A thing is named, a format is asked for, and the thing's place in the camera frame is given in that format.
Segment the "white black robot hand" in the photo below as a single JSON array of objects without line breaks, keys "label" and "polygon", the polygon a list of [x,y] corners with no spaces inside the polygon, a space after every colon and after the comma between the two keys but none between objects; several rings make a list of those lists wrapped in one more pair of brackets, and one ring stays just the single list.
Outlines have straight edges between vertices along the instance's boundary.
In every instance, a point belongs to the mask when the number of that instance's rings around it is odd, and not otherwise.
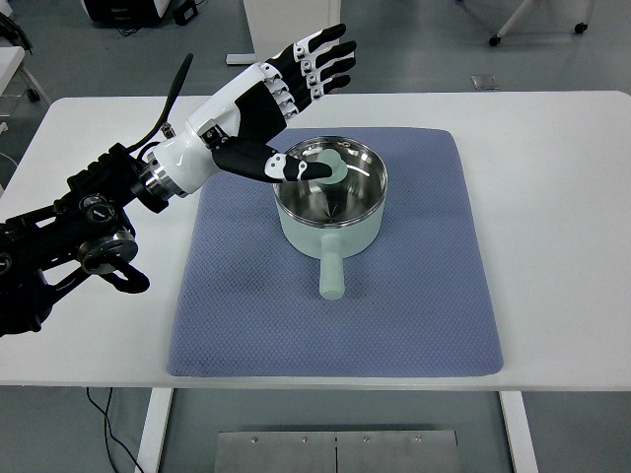
[{"label": "white black robot hand", "polygon": [[314,101],[349,84],[357,45],[342,40],[345,32],[343,24],[326,28],[245,69],[151,150],[145,188],[162,200],[183,197],[221,170],[271,183],[333,177],[333,165],[268,144]]}]

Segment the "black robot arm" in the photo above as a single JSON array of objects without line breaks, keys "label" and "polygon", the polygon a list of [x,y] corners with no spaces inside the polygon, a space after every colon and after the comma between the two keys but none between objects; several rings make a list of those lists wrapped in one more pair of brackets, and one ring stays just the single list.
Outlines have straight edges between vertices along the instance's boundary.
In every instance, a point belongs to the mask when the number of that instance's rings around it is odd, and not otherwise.
[{"label": "black robot arm", "polygon": [[168,127],[193,57],[187,55],[172,82],[157,123],[131,146],[113,145],[67,180],[69,191],[51,205],[1,225],[1,333],[38,332],[53,306],[91,276],[118,291],[139,294],[149,279],[131,264],[136,232],[124,208],[139,200],[154,213],[175,195],[157,160],[144,155]]}]

